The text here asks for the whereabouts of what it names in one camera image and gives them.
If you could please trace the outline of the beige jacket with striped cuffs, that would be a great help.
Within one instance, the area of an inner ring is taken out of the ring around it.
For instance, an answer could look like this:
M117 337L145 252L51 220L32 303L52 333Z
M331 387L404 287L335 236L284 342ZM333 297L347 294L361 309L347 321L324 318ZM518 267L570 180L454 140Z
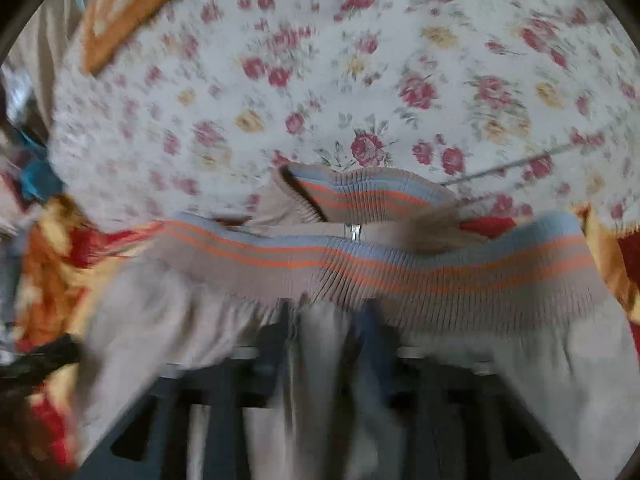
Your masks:
M634 336L574 214L490 239L414 174L293 164L274 170L253 219L167 221L106 285L75 389L80 466L160 373L222 362L290 304L276 391L243 411L250 479L375 479L355 328L368 299L413 356L501 378L574 479L638 463ZM186 479L206 479L207 419L191 408Z

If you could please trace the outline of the orange red polka dot blanket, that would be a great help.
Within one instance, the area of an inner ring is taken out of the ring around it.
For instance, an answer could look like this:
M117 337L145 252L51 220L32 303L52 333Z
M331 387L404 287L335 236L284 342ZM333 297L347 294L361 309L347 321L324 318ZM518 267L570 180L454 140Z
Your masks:
M631 327L639 327L639 229L610 229L588 204L572 213L605 283L627 312ZM26 352L65 333L81 335L92 315L99 291L126 259L163 227L146 222L131 230L106 234L97 229L67 196L44 207L29 230L21 258L21 276L14 302L18 351ZM38 385L30 398L35 419L48 430L53 459L63 470L76 466L70 396L76 367L70 366Z

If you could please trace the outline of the cluttered bedside items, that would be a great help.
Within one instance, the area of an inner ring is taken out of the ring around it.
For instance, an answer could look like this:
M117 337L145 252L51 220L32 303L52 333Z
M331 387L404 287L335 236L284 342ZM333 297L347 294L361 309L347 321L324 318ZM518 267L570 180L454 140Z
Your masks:
M63 191L63 185L48 161L48 150L28 132L16 128L6 111L6 88L1 85L1 189L19 212ZM1 227L1 370L16 360L13 330L15 299L26 252L25 228L14 226L7 233Z

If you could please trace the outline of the floral quilt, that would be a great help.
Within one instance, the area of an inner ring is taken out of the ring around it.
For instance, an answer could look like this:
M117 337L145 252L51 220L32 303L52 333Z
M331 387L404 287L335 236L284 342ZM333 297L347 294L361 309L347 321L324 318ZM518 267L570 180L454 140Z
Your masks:
M88 53L56 80L50 159L106 230L249 214L286 162L639 220L639 53L602 0L171 0L99 72Z

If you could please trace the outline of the beige curtain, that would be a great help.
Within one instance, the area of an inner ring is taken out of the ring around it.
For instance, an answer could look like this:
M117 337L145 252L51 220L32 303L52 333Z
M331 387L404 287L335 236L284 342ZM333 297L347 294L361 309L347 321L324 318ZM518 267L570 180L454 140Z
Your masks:
M40 118L48 129L52 126L56 72L82 14L84 10L76 0L44 0L9 52L9 61L26 70Z

